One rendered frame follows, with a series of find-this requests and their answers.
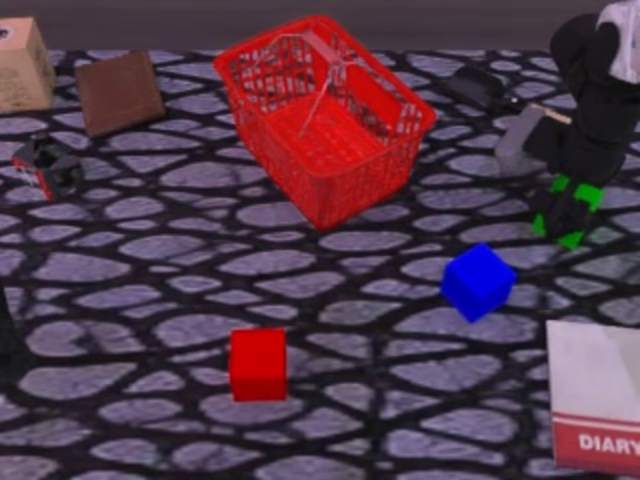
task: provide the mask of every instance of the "plastic shopping basket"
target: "plastic shopping basket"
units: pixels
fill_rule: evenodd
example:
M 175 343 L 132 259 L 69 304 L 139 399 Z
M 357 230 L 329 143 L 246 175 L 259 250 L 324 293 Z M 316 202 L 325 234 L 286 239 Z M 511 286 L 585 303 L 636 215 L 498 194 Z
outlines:
M 342 27 L 306 17 L 214 61 L 241 140 L 320 230 L 408 180 L 434 110 Z

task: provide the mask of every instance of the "stone pavement tablecloth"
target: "stone pavement tablecloth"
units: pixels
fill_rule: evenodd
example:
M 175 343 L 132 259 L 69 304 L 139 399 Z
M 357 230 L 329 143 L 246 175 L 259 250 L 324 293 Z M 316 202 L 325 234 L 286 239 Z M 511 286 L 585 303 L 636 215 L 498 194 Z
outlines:
M 54 52 L 53 114 L 0 119 L 0 275 L 41 361 L 1 397 L 0 479 L 609 478 L 554 469 L 543 322 L 640 323 L 640 162 L 562 251 L 529 231 L 530 179 L 496 176 L 507 119 L 429 87 L 473 61 L 571 107 L 548 57 L 380 53 L 440 120 L 407 188 L 320 235 L 238 142 L 213 52 L 153 52 L 169 117 L 90 143 L 73 66 L 117 54 Z M 45 204 L 9 167 L 41 129 L 83 151 L 80 198 Z M 519 282 L 468 326 L 438 285 L 484 241 Z M 289 329 L 290 401 L 230 401 L 228 334 L 250 326 Z

